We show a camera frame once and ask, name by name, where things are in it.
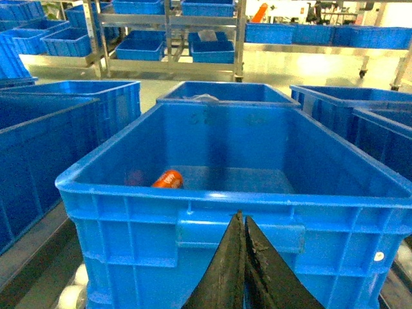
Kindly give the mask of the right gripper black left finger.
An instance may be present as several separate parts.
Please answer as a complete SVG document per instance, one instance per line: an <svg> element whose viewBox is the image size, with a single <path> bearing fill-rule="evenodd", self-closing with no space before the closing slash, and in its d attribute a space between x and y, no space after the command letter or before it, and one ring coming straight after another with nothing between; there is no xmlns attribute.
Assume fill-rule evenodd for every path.
<svg viewBox="0 0 412 309"><path fill-rule="evenodd" d="M218 248L184 308L243 308L245 225L241 211L231 218Z"/></svg>

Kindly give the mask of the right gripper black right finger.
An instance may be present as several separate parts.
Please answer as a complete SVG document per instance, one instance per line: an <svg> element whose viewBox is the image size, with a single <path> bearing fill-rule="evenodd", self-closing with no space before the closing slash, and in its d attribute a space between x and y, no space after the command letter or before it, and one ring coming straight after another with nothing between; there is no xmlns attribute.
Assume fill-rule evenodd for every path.
<svg viewBox="0 0 412 309"><path fill-rule="evenodd" d="M245 219L245 296L248 308L323 308L300 282L257 223Z"/></svg>

